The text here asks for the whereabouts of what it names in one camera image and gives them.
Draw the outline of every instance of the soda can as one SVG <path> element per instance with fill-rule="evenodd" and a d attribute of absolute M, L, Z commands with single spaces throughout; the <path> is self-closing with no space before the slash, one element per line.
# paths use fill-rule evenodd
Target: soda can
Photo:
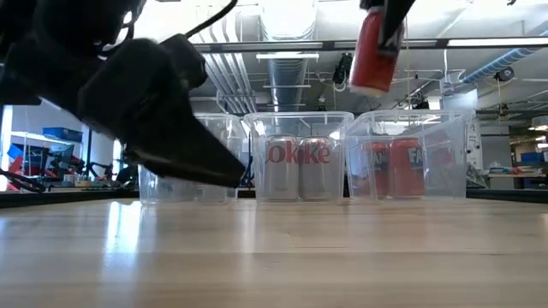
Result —
<path fill-rule="evenodd" d="M 365 179 L 365 192 L 371 194 L 372 177 L 374 177 L 377 197 L 386 198 L 390 189 L 388 180 L 388 146 L 384 142 L 369 142 L 365 143 L 363 148 L 372 166 L 372 170 L 368 171 Z"/>
<path fill-rule="evenodd" d="M 423 151 L 416 138 L 390 142 L 390 195 L 416 198 L 425 195 Z"/>
<path fill-rule="evenodd" d="M 297 200 L 299 198 L 297 138 L 289 134 L 272 135 L 266 141 L 265 152 L 263 180 L 265 198 L 271 201 Z"/>
<path fill-rule="evenodd" d="M 299 193 L 303 200 L 335 198 L 340 181 L 337 151 L 326 137 L 307 137 L 299 142 Z"/>

